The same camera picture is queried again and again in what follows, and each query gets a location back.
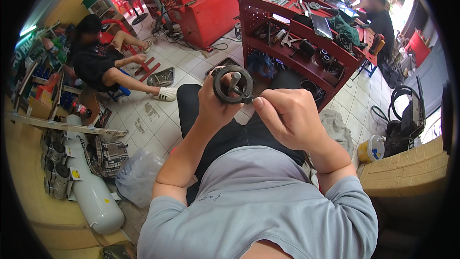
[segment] tattoo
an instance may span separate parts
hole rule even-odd
[[[124,65],[123,63],[116,63],[116,64],[115,64],[115,67],[117,67],[117,68],[122,68],[123,65]]]

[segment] plaid bag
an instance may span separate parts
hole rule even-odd
[[[102,178],[115,178],[123,164],[129,159],[122,142],[103,142],[96,136],[96,158],[88,161],[91,172]]]

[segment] yellow bucket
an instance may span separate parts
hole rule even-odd
[[[372,135],[368,141],[364,141],[358,146],[358,158],[362,163],[368,163],[383,158],[386,138],[380,135]]]

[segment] metal tray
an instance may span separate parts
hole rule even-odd
[[[227,65],[238,65],[238,66],[240,66],[233,59],[231,59],[230,57],[227,57],[224,60],[222,60],[221,62],[219,62],[216,65],[214,65],[213,67],[211,67],[208,71],[206,71],[206,73],[204,73],[204,76],[207,76],[209,74],[209,72],[211,70],[213,70],[216,66],[227,66]]]
[[[170,86],[174,82],[174,67],[170,67],[166,70],[153,73],[147,78],[147,85],[153,87],[166,87]]]

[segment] gray t-shirt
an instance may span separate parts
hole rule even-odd
[[[152,200],[138,258],[239,258],[270,240],[294,258],[370,258],[377,215],[357,177],[325,196],[300,166],[265,146],[235,148],[206,171],[187,207],[169,196]]]

